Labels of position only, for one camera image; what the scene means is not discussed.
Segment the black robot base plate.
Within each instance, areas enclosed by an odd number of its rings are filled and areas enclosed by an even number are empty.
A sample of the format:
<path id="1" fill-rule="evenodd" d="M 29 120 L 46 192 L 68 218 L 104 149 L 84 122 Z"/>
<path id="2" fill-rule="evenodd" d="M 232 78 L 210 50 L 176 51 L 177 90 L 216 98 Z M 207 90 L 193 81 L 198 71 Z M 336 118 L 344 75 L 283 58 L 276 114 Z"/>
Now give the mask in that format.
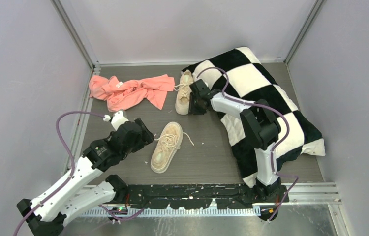
<path id="1" fill-rule="evenodd" d="M 255 203 L 276 206 L 287 188 L 281 185 L 273 193 L 245 184 L 131 184 L 110 204 L 129 204 L 141 209 L 207 209 L 216 204 L 218 209 L 246 209 Z"/>

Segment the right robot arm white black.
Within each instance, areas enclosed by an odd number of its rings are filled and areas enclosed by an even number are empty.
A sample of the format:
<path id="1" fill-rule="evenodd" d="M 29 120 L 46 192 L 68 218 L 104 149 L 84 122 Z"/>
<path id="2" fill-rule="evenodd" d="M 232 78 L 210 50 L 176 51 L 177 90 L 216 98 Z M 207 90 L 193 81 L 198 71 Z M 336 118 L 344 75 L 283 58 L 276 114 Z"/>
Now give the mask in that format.
<path id="1" fill-rule="evenodd" d="M 241 121 L 245 138 L 256 156 L 258 172 L 254 191 L 260 200 L 269 202 L 281 186 L 280 177 L 273 170 L 276 158 L 272 148 L 281 132 L 275 110 L 264 99 L 252 102 L 235 98 L 218 89 L 210 90 L 202 80 L 189 87 L 190 114 L 203 115 L 212 108 Z"/>

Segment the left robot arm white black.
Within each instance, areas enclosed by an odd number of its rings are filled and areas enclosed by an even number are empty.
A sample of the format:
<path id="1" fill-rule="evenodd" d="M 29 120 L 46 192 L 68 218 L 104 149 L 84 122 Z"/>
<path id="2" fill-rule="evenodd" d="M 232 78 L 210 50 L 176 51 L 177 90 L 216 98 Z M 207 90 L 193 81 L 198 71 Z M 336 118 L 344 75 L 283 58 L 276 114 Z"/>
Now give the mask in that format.
<path id="1" fill-rule="evenodd" d="M 33 235 L 58 236 L 89 209 L 110 201 L 120 204 L 126 199 L 128 185 L 118 175 L 109 175 L 101 184 L 80 193 L 90 181 L 154 141 L 153 133 L 139 118 L 121 118 L 112 126 L 114 131 L 107 138 L 91 142 L 74 168 L 53 186 L 38 197 L 22 199 L 17 204 Z"/>

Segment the beige sneaker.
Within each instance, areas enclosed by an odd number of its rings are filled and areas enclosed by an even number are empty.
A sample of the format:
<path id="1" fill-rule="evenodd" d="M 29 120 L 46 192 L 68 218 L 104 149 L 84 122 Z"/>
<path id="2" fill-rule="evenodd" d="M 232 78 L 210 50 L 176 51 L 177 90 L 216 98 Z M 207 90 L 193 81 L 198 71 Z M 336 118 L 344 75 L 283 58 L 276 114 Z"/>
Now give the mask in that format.
<path id="1" fill-rule="evenodd" d="M 174 86 L 174 91 L 177 92 L 175 109 L 179 115 L 187 115 L 190 105 L 190 85 L 194 83 L 194 78 L 189 70 L 186 70 L 180 77 L 178 85 Z"/>
<path id="2" fill-rule="evenodd" d="M 171 161 L 178 150 L 181 148 L 183 136 L 186 136 L 194 146 L 191 137 L 183 132 L 182 126 L 177 122 L 168 123 L 158 138 L 157 145 L 150 160 L 150 167 L 153 172 L 162 174 L 167 171 Z"/>

